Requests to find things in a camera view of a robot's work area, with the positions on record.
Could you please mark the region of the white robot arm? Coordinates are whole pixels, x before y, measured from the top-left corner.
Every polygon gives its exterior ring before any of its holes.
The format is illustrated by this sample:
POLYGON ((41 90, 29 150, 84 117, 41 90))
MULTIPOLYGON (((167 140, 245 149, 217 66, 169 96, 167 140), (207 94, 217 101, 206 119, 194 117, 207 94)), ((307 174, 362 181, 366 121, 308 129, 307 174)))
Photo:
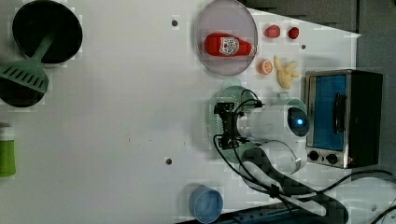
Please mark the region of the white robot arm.
POLYGON ((263 106, 258 100, 218 102, 213 109, 220 127, 213 145, 227 165, 259 191, 287 207, 320 205, 325 224, 347 224, 347 209, 324 191, 291 176, 306 165, 306 111, 295 105, 263 106))

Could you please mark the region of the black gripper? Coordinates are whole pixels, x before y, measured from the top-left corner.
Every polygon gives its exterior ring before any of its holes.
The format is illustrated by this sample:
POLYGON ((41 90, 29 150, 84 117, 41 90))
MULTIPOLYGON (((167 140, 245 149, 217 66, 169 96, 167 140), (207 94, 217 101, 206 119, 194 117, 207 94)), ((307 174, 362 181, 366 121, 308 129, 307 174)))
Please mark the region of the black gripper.
POLYGON ((236 122, 238 113, 233 111, 234 103, 217 103, 214 114, 221 119, 222 130, 219 146, 221 148, 237 148, 239 143, 237 138, 240 136, 237 131, 236 122))

